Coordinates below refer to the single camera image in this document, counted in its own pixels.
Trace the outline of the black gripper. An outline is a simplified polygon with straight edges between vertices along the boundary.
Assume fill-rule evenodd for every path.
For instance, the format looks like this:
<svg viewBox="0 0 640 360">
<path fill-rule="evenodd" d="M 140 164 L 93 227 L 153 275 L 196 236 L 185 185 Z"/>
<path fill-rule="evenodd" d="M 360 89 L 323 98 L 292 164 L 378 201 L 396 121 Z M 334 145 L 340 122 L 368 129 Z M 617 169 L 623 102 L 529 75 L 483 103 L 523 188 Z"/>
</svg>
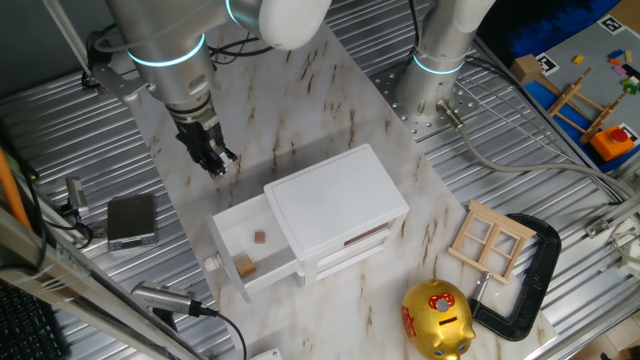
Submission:
<svg viewBox="0 0 640 360">
<path fill-rule="evenodd" d="M 176 138 L 187 148 L 192 160 L 202 165 L 211 178 L 226 174 L 237 161 L 237 155 L 226 147 L 217 115 L 204 122 L 175 119 L 174 123 L 178 129 Z"/>
</svg>

